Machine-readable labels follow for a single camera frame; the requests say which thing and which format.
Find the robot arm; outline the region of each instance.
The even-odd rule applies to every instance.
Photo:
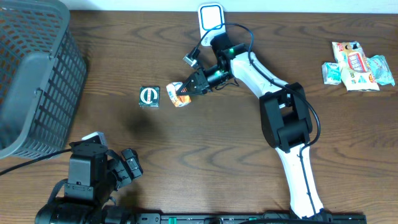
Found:
[[[271,84],[250,64],[248,51],[244,44],[233,45],[226,33],[217,35],[211,41],[211,47],[217,57],[217,65],[204,69],[197,60],[198,51],[193,52],[194,58],[187,55],[186,62],[198,63],[192,65],[197,70],[177,90],[178,95],[200,95],[212,91],[231,78],[244,82],[249,89],[259,98],[261,111],[262,131],[269,145],[276,149],[282,160],[290,189],[290,206],[299,218],[309,218],[321,212],[323,205],[317,194],[312,175],[309,147],[302,152],[305,143],[309,142],[309,133],[312,124],[308,108],[304,103],[287,93],[285,90]],[[303,88],[294,83],[287,82],[274,76],[250,53],[252,62],[261,72],[275,83],[289,87],[301,95]],[[282,114],[281,108],[292,107],[292,112]]]

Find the candy wrapper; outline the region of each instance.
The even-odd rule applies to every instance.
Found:
[[[332,42],[341,81],[348,91],[379,91],[376,79],[358,42]]]
[[[396,84],[390,68],[388,67],[386,58],[383,55],[375,55],[368,58],[367,62],[378,84],[391,84],[392,86]]]
[[[339,85],[341,83],[340,69],[337,63],[325,62],[322,65],[324,84]]]
[[[175,107],[182,107],[191,103],[189,96],[177,96],[176,91],[182,86],[182,82],[173,82],[166,86],[167,93],[169,94],[170,100]]]

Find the wooden table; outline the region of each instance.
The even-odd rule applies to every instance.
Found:
[[[324,85],[331,41],[357,40],[367,56],[384,55],[398,77],[398,16],[366,14],[226,13],[249,27],[254,51],[275,75],[305,88],[322,123],[311,149],[325,208],[363,212],[368,223],[397,223],[397,88],[348,93]],[[69,141],[93,131],[109,147],[137,150],[144,176],[113,193],[118,204],[165,213],[287,210],[282,163],[261,132],[257,98],[242,85],[194,97],[174,108],[165,86],[193,70],[182,58],[200,37],[194,12],[72,12],[70,28],[90,71]],[[249,34],[228,28],[234,43]],[[215,62],[210,49],[202,56]],[[160,108],[140,108],[139,87],[160,86]],[[0,222],[33,223],[61,179],[68,159],[38,162],[0,178]],[[0,168],[24,162],[2,160]]]

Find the plastic bin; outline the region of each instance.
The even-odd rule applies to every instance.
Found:
[[[0,0],[0,158],[63,149],[86,65],[57,0]]]

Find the wooden surface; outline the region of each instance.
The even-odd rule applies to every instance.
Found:
[[[262,135],[248,88],[229,86],[184,108],[167,96],[166,84],[193,72],[182,58],[200,37],[197,20],[192,12],[72,12],[70,28],[90,72],[70,141],[102,131],[111,149],[138,151],[144,176],[113,193],[119,205],[165,213],[287,210],[282,163]],[[357,40],[368,57],[386,56],[398,77],[398,16],[226,13],[226,20],[249,27],[259,60],[301,83],[318,112],[322,136],[311,160],[325,208],[397,223],[397,88],[347,93],[343,84],[323,84],[321,65],[334,62],[332,40]],[[228,33],[234,43],[249,40],[242,29]],[[214,63],[209,49],[202,52]],[[160,86],[160,108],[138,107],[145,85]],[[0,222],[33,223],[55,183],[67,178],[69,157],[2,176]],[[9,157],[0,168],[24,161]]]

